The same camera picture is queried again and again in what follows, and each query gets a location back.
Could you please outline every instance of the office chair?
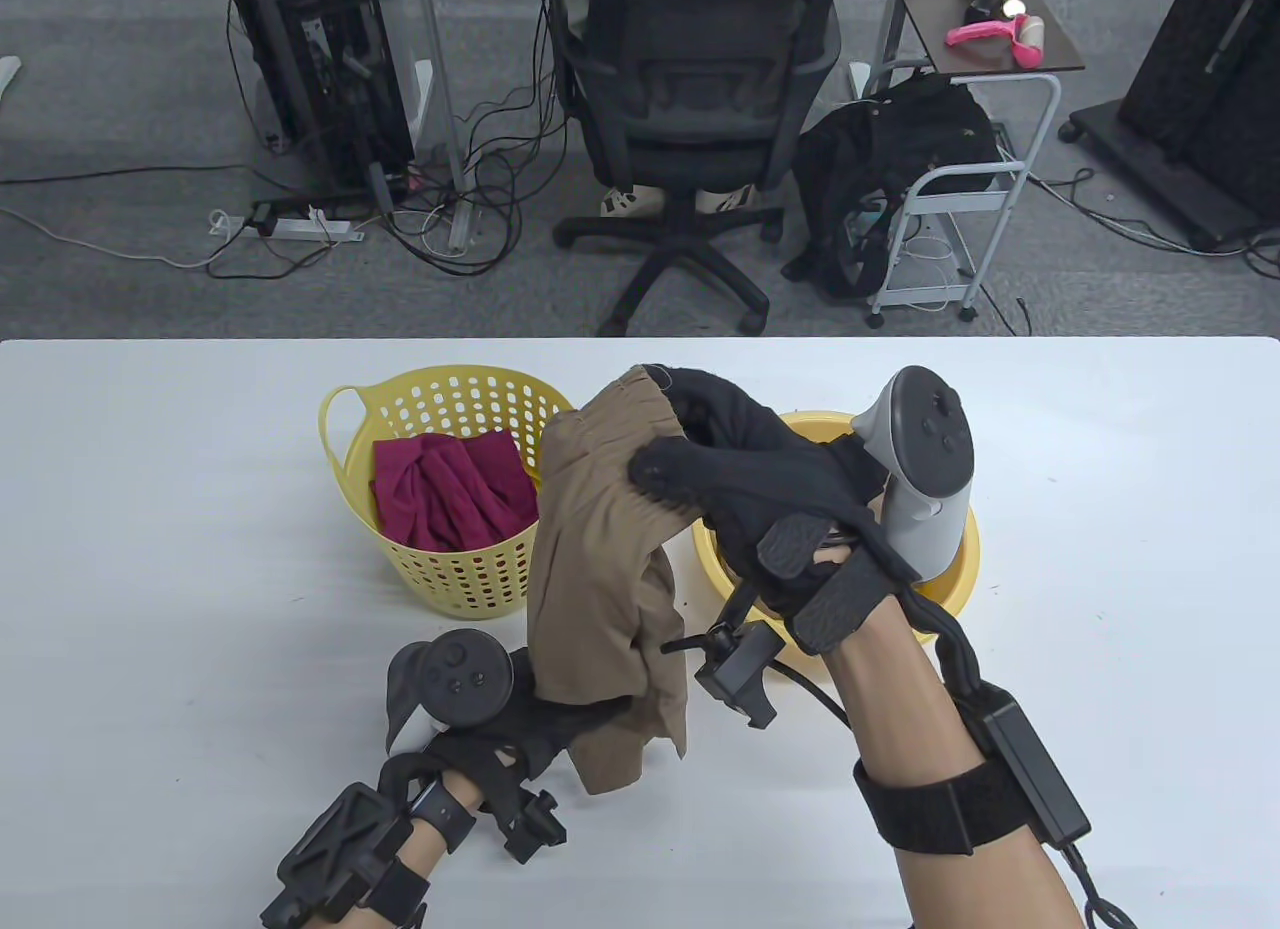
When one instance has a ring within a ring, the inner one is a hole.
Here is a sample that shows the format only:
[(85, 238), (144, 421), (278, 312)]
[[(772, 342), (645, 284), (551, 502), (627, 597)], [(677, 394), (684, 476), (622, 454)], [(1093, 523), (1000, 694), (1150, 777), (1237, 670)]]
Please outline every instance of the office chair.
[(585, 38), (573, 36), (563, 0), (550, 0), (556, 88), (577, 119), (607, 187), (666, 193), (658, 219), (566, 219), (561, 248), (582, 237), (653, 244), (599, 329), (622, 337), (654, 280), (680, 260), (695, 262), (745, 303), (739, 324), (760, 335), (769, 299), (710, 239), (760, 225), (782, 238), (782, 210), (700, 215), (699, 189), (773, 189), (791, 168), (805, 115), (840, 58), (832, 0), (590, 0)]

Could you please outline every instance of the chair wheel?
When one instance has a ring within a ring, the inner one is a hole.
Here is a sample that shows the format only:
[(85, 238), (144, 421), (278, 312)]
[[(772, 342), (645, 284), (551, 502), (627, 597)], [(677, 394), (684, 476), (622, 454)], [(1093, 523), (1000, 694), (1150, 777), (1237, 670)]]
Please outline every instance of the chair wheel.
[(621, 339), (627, 334), (627, 320), (609, 316), (599, 326), (595, 335), (600, 339)]
[(1065, 142), (1068, 146), (1070, 146), (1070, 143), (1079, 142), (1083, 137), (1084, 131), (1070, 119), (1065, 120), (1065, 123), (1057, 128), (1059, 141)]
[(763, 335), (769, 317), (763, 312), (748, 312), (737, 321), (737, 331), (742, 335)]
[(767, 244), (778, 244), (782, 242), (782, 220), (771, 219), (760, 226), (760, 242)]

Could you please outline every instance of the brown pants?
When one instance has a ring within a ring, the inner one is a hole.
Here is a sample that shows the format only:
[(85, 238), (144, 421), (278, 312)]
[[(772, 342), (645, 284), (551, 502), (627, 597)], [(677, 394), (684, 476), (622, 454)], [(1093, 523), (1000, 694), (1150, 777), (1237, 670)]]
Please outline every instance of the brown pants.
[(685, 633), (662, 545), (695, 518), (641, 495), (627, 462), (684, 431), (648, 372), (634, 369), (584, 409), (557, 416), (539, 454), (539, 526), (529, 569), (529, 655), (538, 695), (585, 705), (635, 696), (625, 715), (570, 747), (586, 791), (640, 778), (641, 754), (669, 738), (685, 755)]

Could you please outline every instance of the chair base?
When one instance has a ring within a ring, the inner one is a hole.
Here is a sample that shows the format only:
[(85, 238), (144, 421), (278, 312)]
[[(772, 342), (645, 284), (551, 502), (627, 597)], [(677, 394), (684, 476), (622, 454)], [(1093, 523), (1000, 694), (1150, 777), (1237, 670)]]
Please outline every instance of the chair base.
[(558, 221), (552, 232), (552, 239), (562, 250), (571, 248), (584, 237), (607, 237), (631, 242), (653, 244), (649, 257), (631, 276), (622, 298), (613, 312), (600, 326), (596, 335), (625, 337), (631, 317), (653, 288), (658, 276), (680, 260), (695, 262), (713, 276), (722, 280), (730, 292), (746, 306), (748, 312), (739, 322), (742, 335), (760, 335), (769, 317), (769, 298), (760, 292), (742, 270), (728, 261), (710, 239), (731, 229), (760, 226), (760, 239), (777, 243), (782, 239), (782, 210), (731, 210), (728, 212), (709, 212), (699, 215), (695, 211), (695, 196), (689, 193), (668, 193), (667, 207), (658, 219), (602, 219), (581, 216)]

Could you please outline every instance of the yellow basket handle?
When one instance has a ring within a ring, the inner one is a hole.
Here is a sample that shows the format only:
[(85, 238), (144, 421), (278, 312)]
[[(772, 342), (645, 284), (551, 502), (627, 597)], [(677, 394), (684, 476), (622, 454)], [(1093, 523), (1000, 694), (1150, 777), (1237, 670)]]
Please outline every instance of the yellow basket handle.
[(333, 466), (333, 476), (338, 480), (338, 485), (342, 488), (342, 494), (347, 496), (347, 502), (351, 503), (352, 500), (347, 488), (346, 462), (339, 462), (338, 454), (333, 450), (333, 445), (329, 444), (329, 407), (332, 407), (333, 401), (343, 393), (355, 393), (358, 395), (361, 404), (365, 407), (365, 418), (369, 417), (369, 403), (365, 401), (365, 389), (361, 389), (360, 386), (338, 386), (324, 398), (323, 403), (320, 403), (320, 444), (324, 445), (325, 456), (329, 457), (329, 464)]

